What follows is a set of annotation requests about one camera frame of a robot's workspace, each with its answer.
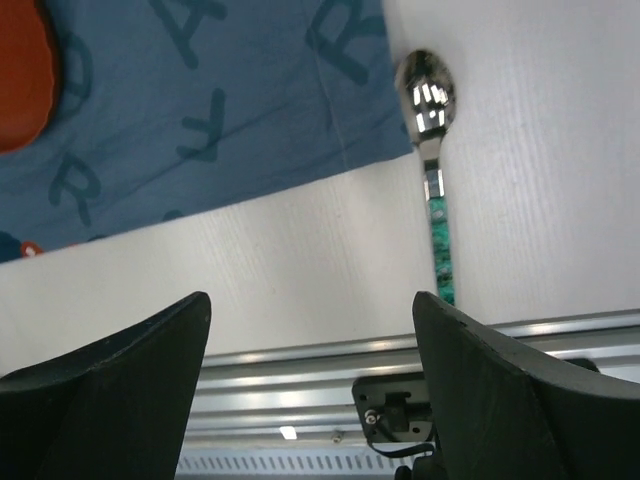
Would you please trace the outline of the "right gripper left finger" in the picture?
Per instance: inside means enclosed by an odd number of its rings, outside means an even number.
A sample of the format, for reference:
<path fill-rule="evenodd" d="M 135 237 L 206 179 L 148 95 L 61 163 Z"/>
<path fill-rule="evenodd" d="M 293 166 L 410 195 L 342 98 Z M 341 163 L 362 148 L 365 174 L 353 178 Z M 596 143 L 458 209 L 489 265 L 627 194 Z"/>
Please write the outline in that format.
<path fill-rule="evenodd" d="M 1 379 L 4 479 L 175 476 L 211 321 L 194 292 Z"/>

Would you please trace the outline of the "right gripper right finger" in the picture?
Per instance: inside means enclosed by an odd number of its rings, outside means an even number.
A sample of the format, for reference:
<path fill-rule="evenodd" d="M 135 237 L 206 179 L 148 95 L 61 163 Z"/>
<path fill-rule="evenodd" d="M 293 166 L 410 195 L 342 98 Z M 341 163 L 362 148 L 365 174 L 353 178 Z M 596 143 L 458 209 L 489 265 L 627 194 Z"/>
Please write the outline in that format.
<path fill-rule="evenodd" d="M 543 353 L 429 292 L 412 315 L 449 478 L 638 478 L 638 384 Z"/>

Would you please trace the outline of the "blue letter-print cloth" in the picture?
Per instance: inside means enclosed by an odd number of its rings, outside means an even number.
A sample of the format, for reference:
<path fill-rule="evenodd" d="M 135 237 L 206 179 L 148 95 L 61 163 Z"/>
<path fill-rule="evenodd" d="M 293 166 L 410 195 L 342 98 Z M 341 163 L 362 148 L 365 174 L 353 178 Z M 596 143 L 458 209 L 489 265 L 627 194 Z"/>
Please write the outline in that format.
<path fill-rule="evenodd" d="M 405 155 L 378 1 L 49 1 L 63 86 L 1 157 L 11 262 Z"/>

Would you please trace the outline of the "metal spoon green handle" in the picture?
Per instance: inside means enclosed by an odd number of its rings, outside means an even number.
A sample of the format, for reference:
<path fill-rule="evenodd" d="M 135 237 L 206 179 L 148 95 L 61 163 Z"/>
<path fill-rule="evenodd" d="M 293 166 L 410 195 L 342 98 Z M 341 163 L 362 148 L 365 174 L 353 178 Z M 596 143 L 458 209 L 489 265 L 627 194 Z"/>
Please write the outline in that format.
<path fill-rule="evenodd" d="M 455 303 L 451 238 L 441 147 L 456 115 L 456 89 L 445 62 L 419 49 L 402 60 L 395 75 L 405 126 L 423 165 L 437 293 Z"/>

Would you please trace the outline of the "red plastic plate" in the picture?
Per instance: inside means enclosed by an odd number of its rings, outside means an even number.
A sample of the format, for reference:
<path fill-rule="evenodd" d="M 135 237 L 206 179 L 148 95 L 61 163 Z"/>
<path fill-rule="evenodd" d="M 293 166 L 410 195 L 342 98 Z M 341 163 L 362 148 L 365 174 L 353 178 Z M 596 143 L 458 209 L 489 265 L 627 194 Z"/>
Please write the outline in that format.
<path fill-rule="evenodd" d="M 31 144 L 54 117 L 61 94 L 61 53 L 42 1 L 1 3 L 1 152 Z"/>

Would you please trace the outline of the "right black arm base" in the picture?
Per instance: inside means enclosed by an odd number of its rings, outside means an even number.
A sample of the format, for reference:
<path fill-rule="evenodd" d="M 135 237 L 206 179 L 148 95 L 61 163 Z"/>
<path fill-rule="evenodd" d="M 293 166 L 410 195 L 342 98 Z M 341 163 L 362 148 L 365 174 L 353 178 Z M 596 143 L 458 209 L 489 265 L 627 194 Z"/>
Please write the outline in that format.
<path fill-rule="evenodd" d="M 369 446 L 416 456 L 409 479 L 605 479 L 601 376 L 551 358 L 491 355 L 462 374 L 357 380 L 353 396 Z"/>

